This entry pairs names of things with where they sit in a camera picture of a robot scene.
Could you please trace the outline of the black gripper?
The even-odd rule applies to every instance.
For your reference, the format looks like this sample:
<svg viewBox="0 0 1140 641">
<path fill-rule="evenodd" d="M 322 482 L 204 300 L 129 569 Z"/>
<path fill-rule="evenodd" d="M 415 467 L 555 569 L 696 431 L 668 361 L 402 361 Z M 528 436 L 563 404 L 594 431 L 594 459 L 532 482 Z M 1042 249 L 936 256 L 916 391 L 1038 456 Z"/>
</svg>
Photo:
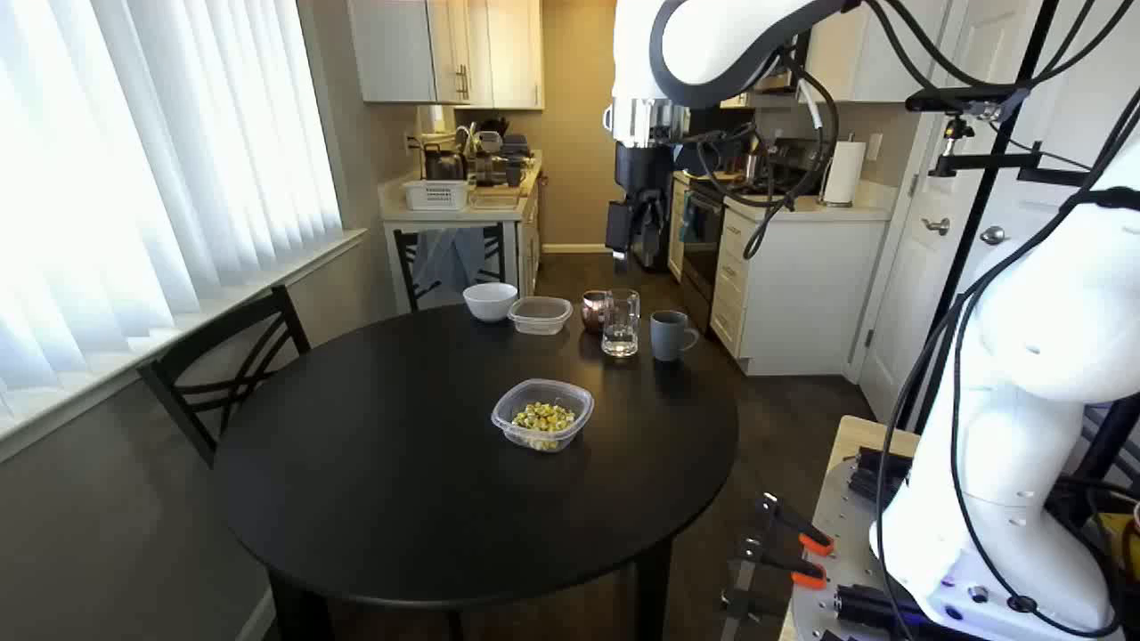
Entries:
<svg viewBox="0 0 1140 641">
<path fill-rule="evenodd" d="M 648 262 L 668 249 L 671 153 L 664 147 L 622 147 L 614 181 L 623 188 L 607 213 L 607 249 L 614 259 Z"/>
</svg>

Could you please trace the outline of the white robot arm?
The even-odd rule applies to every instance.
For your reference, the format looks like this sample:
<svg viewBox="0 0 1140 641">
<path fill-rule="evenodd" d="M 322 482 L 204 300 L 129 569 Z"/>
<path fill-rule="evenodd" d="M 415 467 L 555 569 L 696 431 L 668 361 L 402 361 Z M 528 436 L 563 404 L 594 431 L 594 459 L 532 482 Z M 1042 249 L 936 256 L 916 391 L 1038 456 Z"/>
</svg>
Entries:
<svg viewBox="0 0 1140 641">
<path fill-rule="evenodd" d="M 857 0 L 618 0 L 611 133 L 664 158 L 689 115 L 751 90 L 790 35 Z M 1123 115 L 1059 213 L 949 318 L 909 476 L 871 549 L 940 626 L 984 641 L 1123 641 L 1113 572 L 1048 508 L 1083 408 L 1140 391 L 1140 144 Z"/>
</svg>

